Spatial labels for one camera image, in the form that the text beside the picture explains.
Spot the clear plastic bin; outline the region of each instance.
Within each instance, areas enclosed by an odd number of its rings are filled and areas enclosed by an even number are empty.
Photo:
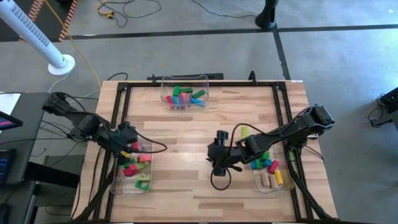
[[[186,99],[181,103],[180,95],[174,96],[174,89],[179,86],[180,90],[191,88],[192,94],[204,91],[204,94],[197,98],[202,103],[192,103],[189,101],[190,93],[187,93]],[[197,77],[180,78],[180,77],[163,77],[160,99],[164,102],[164,105],[171,110],[185,110],[185,109],[201,109],[206,106],[206,102],[209,99],[209,79],[205,75],[199,75]]]
[[[146,141],[142,138],[139,138],[138,141],[142,144],[144,147],[144,151],[152,151],[152,143],[149,141]],[[135,175],[132,177],[126,177],[123,173],[123,170],[125,169],[124,166],[117,166],[117,169],[115,169],[114,173],[114,179],[113,183],[111,186],[111,192],[115,195],[122,195],[122,194],[143,194],[146,193],[149,188],[150,188],[150,183],[152,180],[152,163],[153,163],[153,156],[152,154],[139,154],[139,153],[131,153],[130,158],[136,158],[137,156],[140,155],[148,155],[150,156],[150,162],[144,168],[139,169]],[[149,181],[143,181],[141,184],[141,187],[145,187],[146,185],[148,186],[147,190],[142,190],[138,189],[136,187],[138,178],[143,175],[144,177],[148,177],[149,175]]]
[[[253,181],[254,185],[258,189],[260,193],[271,193],[271,192],[279,192],[279,191],[284,191],[284,190],[291,190],[294,187],[294,181],[291,178],[289,171],[287,170],[287,164],[284,156],[284,150],[282,147],[281,143],[273,145],[269,149],[269,159],[270,160],[277,160],[279,162],[279,165],[277,166],[277,170],[280,170],[282,174],[282,180],[283,184],[278,184],[278,188],[271,188],[270,186],[263,186],[262,180],[261,180],[261,174],[266,172],[268,175],[271,175],[267,168],[262,168],[262,169],[252,169],[252,174],[253,174]]]

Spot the wooden table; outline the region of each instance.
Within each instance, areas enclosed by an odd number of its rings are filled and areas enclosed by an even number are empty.
[[[117,81],[103,83],[96,110],[109,121],[117,85]],[[292,114],[295,116],[308,106],[304,84],[286,82],[286,85]],[[122,113],[122,108],[123,100],[118,114]],[[240,165],[244,168],[242,173],[232,170],[233,181],[230,188],[217,191],[209,180],[211,164],[205,160],[207,145],[214,140],[219,129],[231,133],[235,124],[240,122],[253,124],[264,131],[279,127],[270,87],[210,87],[210,99],[206,109],[185,111],[168,110],[160,100],[160,87],[134,87],[127,120],[141,134],[168,145],[169,150],[154,155],[152,183],[148,193],[115,195],[112,222],[295,220],[290,191],[259,193],[253,184],[248,165]],[[308,145],[320,152],[317,141],[308,141]],[[88,204],[98,150],[95,143],[89,143],[81,172],[81,195],[76,215]],[[101,154],[96,168],[94,192],[100,179],[103,156],[104,153]],[[322,160],[303,149],[302,161],[309,191],[327,213],[336,217]],[[297,191],[304,217],[302,195],[298,189]],[[108,191],[103,197],[100,217],[104,217],[107,198]]]

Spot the white pole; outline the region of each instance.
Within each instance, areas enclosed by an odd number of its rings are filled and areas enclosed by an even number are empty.
[[[49,61],[52,75],[67,75],[75,69],[75,59],[62,55],[13,0],[0,0],[0,18]]]

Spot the concrete floor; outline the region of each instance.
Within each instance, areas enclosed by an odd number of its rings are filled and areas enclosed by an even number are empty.
[[[242,16],[258,14],[264,0],[197,0],[209,10]],[[207,14],[188,0],[159,0],[162,10],[143,19],[130,19],[125,28],[99,17],[96,1],[80,1],[70,31],[73,35],[117,34],[176,30],[256,28],[254,18],[231,19]],[[156,10],[156,4],[137,0],[129,12]],[[277,8],[279,27],[366,26],[398,24],[393,0],[285,0]],[[393,125],[370,127],[366,117],[375,98],[398,86],[398,29],[281,33],[293,80],[303,80],[311,103],[325,105],[336,120],[320,138],[333,199],[339,218],[366,223],[398,220],[398,132]],[[220,34],[131,39],[78,40],[81,51],[100,79],[128,72],[129,79],[155,75],[223,72],[225,79],[283,79],[270,33]],[[55,44],[77,60],[76,70],[55,91],[83,96],[98,90],[93,75],[70,41]],[[22,42],[0,43],[0,91],[47,91],[58,80],[47,72],[44,59]],[[89,109],[95,102],[83,100]],[[68,121],[46,115],[47,121]],[[72,144],[37,142],[34,154],[63,155]],[[72,154],[84,154],[78,148]],[[43,157],[34,158],[42,161]],[[37,223],[59,221],[40,211]]]

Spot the computer screen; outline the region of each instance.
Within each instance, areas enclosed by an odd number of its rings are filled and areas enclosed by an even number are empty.
[[[0,111],[0,131],[10,128],[21,127],[23,124],[24,123],[21,120],[18,120]]]

